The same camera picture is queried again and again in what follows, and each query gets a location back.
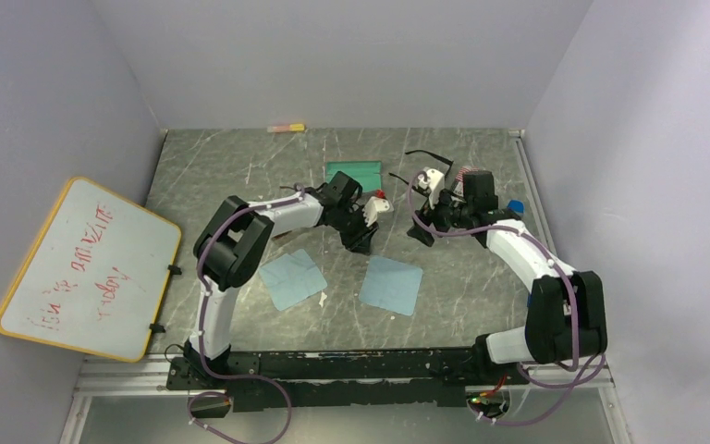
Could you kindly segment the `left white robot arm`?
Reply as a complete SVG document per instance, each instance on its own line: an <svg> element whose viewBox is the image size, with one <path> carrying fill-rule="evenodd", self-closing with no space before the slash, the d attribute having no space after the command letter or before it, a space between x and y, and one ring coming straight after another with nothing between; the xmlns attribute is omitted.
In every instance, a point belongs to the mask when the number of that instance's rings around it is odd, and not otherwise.
<svg viewBox="0 0 710 444"><path fill-rule="evenodd" d="M262 202L227 197L193 246L200 302L183 354L190 375L206 389L226 379L239 291L257 272L271 239L330 227L347 251L368 254L378 217L393 209L380 191L364 198L361 184L343 172L318 187L296 183L291 190L285 198Z"/></svg>

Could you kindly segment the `brown glasses case green lining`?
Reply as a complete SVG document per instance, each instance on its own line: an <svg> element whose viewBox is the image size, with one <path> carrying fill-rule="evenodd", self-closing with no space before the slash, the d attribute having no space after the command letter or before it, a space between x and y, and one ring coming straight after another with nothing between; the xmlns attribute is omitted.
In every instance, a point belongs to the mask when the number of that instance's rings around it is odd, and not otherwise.
<svg viewBox="0 0 710 444"><path fill-rule="evenodd" d="M382 189L382 163L380 161L333 161L324 166L325 180L330 181L343 172L360 183L364 193Z"/></svg>

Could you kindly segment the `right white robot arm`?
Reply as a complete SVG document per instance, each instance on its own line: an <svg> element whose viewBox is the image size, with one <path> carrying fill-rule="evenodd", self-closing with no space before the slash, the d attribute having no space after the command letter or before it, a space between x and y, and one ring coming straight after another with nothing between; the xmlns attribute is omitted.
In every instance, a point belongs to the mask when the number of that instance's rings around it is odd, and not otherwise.
<svg viewBox="0 0 710 444"><path fill-rule="evenodd" d="M528 291L523 327L484 334L472 345L471 371L482 383L503 376L507 364L557 364L574 371L581 358L607 347L603 285L593 271L557 258L528 230L519 212L501 206L493 175L465 172L460 191L426 168L408 182L407 197L424 197L411 214L409 236L427 246L444 237L471 237L496 255Z"/></svg>

